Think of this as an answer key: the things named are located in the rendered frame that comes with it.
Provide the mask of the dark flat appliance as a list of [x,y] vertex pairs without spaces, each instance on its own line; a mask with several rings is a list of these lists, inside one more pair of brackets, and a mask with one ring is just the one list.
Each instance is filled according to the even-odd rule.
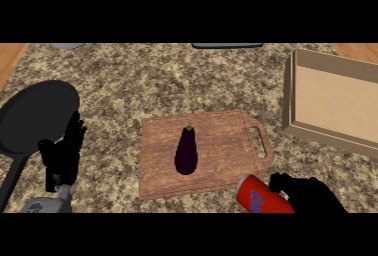
[[264,43],[192,43],[196,49],[238,49],[238,48],[257,48]]

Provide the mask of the black frying pan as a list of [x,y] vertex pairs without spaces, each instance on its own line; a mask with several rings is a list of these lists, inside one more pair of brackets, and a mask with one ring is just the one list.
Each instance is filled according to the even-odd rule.
[[0,213],[28,158],[38,151],[37,144],[43,139],[58,141],[78,107],[75,87],[60,80],[49,80],[22,89],[0,108],[0,154],[12,158],[0,184]]

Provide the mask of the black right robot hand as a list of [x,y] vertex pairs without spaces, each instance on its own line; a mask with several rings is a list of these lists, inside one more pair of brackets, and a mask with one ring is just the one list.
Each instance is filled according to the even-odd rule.
[[269,190],[285,192],[297,214],[345,214],[345,208],[328,188],[314,177],[294,178],[286,173],[270,175]]

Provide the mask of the cardboard box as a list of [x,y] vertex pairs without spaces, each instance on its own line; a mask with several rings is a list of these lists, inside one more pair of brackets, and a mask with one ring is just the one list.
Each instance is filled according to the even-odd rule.
[[378,64],[294,50],[282,132],[378,159]]

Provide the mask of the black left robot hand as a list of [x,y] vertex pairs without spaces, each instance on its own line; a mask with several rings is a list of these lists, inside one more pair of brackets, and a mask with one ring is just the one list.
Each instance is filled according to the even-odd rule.
[[75,183],[86,130],[80,113],[74,112],[62,140],[52,142],[49,139],[43,139],[38,142],[41,160],[46,166],[47,192],[55,192],[62,185]]

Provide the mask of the grey rounded object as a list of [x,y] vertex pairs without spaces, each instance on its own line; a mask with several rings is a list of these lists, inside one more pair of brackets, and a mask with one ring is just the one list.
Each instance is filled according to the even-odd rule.
[[52,43],[52,46],[58,49],[69,50],[81,47],[86,43]]

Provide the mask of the red can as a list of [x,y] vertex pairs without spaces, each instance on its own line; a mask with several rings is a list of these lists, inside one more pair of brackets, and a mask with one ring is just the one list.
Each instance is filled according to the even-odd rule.
[[286,199],[269,190],[269,186],[247,174],[236,185],[236,201],[249,213],[292,213]]

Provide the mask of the dark purple eggplant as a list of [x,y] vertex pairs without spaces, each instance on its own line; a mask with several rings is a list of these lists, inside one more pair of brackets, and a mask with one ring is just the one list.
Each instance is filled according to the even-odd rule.
[[182,175],[190,175],[198,165],[198,151],[195,140],[195,128],[187,125],[183,128],[180,141],[174,155],[176,170]]

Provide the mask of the brown wooden cutting board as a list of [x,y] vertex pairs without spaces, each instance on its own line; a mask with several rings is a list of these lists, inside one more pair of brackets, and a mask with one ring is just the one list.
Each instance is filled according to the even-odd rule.
[[[182,175],[174,154],[183,128],[195,129],[198,167]],[[254,152],[249,129],[266,129],[242,110],[226,110],[149,118],[142,121],[139,198],[143,200],[230,189],[244,175],[263,177],[273,161],[269,140],[264,157]]]

